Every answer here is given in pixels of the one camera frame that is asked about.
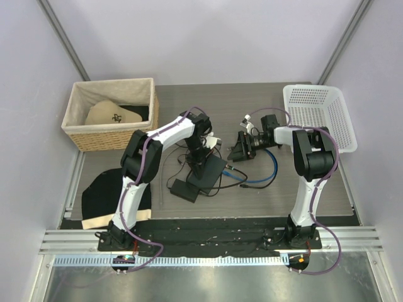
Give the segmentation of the black network switch box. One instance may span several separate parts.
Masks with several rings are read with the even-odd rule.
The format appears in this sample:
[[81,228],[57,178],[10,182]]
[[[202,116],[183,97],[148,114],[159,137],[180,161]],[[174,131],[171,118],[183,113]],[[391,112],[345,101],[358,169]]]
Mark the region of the black network switch box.
[[203,170],[202,177],[198,179],[191,173],[186,182],[191,186],[200,188],[204,194],[209,194],[225,169],[227,162],[216,155],[209,156]]

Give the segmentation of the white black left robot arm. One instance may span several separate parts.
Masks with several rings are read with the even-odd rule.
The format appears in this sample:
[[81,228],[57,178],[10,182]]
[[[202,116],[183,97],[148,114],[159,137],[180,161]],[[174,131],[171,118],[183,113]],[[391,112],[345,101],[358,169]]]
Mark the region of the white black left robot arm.
[[210,118],[202,111],[195,115],[190,110],[181,113],[172,122],[147,133],[136,130],[122,155],[122,191],[113,218],[99,242],[121,251],[134,243],[130,232],[137,222],[140,202],[150,182],[156,177],[163,151],[184,140],[188,150],[188,165],[197,178],[204,174],[212,147],[204,136],[212,131]]

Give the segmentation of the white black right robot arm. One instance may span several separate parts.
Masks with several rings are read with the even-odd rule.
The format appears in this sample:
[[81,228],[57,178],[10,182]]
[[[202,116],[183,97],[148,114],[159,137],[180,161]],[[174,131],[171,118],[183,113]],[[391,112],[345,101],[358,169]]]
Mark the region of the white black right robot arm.
[[253,133],[246,115],[241,122],[236,144],[230,148],[228,160],[241,162],[255,158],[256,151],[288,145],[292,149],[295,171],[299,176],[295,205],[285,226],[284,241],[293,248],[314,238],[316,211],[327,179],[334,172],[337,152],[326,128],[308,129],[280,126],[275,115],[261,118],[262,131]]

